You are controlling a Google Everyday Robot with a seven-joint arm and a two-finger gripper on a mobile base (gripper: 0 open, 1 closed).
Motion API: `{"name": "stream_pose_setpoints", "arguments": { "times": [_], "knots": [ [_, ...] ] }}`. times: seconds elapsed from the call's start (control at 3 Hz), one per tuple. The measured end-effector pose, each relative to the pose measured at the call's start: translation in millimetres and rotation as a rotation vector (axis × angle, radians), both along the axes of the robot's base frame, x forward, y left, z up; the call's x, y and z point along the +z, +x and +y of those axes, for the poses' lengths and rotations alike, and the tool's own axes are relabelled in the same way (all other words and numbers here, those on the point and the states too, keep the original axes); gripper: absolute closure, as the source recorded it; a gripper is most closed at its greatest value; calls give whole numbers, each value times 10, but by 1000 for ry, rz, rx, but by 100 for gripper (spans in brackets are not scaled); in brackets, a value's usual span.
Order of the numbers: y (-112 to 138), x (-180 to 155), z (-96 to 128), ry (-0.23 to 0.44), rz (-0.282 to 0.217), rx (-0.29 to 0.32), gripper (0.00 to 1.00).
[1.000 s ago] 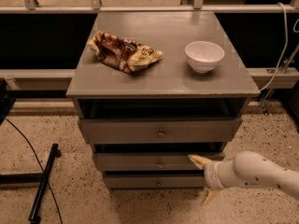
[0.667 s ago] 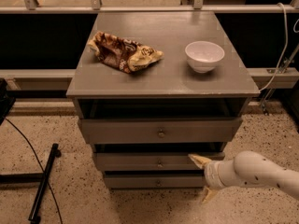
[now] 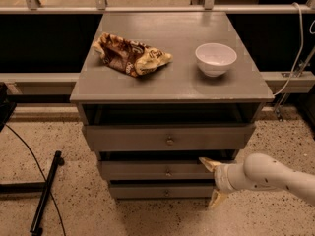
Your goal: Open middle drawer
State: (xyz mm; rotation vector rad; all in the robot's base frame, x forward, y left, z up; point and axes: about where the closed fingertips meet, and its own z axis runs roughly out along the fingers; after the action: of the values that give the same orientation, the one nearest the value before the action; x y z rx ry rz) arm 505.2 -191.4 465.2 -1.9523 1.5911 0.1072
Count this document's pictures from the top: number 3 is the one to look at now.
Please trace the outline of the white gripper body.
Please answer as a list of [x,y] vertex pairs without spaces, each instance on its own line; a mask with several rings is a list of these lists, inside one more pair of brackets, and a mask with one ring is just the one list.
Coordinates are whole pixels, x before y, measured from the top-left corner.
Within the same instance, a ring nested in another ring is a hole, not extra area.
[[235,192],[236,189],[231,185],[228,177],[229,164],[221,164],[215,168],[214,177],[219,191],[225,194]]

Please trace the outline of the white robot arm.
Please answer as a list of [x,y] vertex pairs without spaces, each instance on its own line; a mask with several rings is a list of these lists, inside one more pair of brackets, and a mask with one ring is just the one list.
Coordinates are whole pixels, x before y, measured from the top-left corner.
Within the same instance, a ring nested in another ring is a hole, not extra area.
[[315,205],[315,176],[288,168],[266,154],[250,154],[242,163],[227,164],[207,157],[199,160],[214,174],[216,186],[210,208],[217,207],[229,194],[241,190],[285,190]]

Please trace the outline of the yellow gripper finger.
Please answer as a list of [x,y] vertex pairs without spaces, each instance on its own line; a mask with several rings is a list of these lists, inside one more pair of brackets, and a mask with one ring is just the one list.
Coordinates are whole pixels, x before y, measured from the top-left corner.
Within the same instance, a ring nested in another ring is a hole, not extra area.
[[209,208],[216,208],[227,197],[228,197],[228,194],[226,194],[220,190],[213,190],[210,201],[209,201]]
[[200,157],[199,160],[210,172],[214,172],[216,168],[221,165],[221,162],[211,160],[207,157]]

